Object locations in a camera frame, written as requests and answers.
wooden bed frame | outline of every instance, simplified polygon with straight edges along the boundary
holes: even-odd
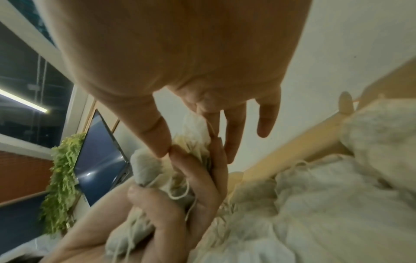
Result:
[[[379,98],[416,98],[416,58],[365,88],[357,110]],[[342,122],[354,113],[351,96],[344,92],[339,99],[339,111],[302,135],[269,154],[243,174],[230,174],[229,192],[241,181],[270,178],[289,168],[297,160],[308,162],[332,153],[349,154],[338,140]]]

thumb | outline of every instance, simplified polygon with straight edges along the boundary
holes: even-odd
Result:
[[[152,95],[124,97],[103,103],[157,156],[165,156],[172,138]]]

fluorescent light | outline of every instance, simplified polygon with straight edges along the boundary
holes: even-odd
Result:
[[[27,100],[24,100],[24,99],[22,99],[22,98],[20,98],[20,97],[18,97],[16,95],[10,94],[9,92],[4,91],[2,89],[0,89],[0,95],[3,95],[5,97],[8,97],[9,99],[12,99],[14,101],[20,102],[21,104],[25,104],[26,106],[29,106],[31,108],[34,108],[35,110],[41,111],[43,113],[48,112],[47,109],[42,108],[41,106],[38,106],[36,104],[33,104],[32,102],[29,102]]]

white cloth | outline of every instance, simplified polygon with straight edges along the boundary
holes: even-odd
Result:
[[[390,116],[396,107],[383,107],[388,112],[374,118],[372,107],[377,104],[370,106],[354,115],[343,130],[343,142],[354,152],[359,148],[361,156],[377,159],[380,154],[374,149],[386,149],[380,145],[395,149],[382,155],[383,160],[394,160],[387,162],[390,165],[332,155],[288,169],[275,181],[244,183],[235,189],[188,262],[416,262],[416,201],[411,191],[404,190],[414,190],[412,184],[406,187],[416,176],[414,162],[404,160],[415,161],[416,148],[395,147],[416,135],[411,129],[416,127],[416,102],[407,103],[413,106],[402,107],[406,114],[394,118],[383,116]],[[392,124],[398,118],[402,125]],[[395,136],[375,139],[381,123],[381,132],[389,129]],[[395,169],[398,163],[401,168]],[[392,188],[380,179],[400,187]]]

hand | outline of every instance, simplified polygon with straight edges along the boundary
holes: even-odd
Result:
[[[180,147],[172,146],[169,152],[172,163],[187,177],[197,198],[187,222],[184,211],[167,195],[157,189],[141,188],[130,180],[100,199],[43,262],[106,262],[105,242],[110,232],[126,220],[132,204],[146,212],[156,230],[150,240],[130,254],[129,262],[185,262],[227,194],[227,159],[221,139],[212,139],[210,154],[211,175]]]
[[[311,0],[35,2],[75,81],[110,108],[158,157],[171,145],[153,92],[168,86],[219,131],[233,162],[246,101],[260,104],[266,137],[280,83]]]

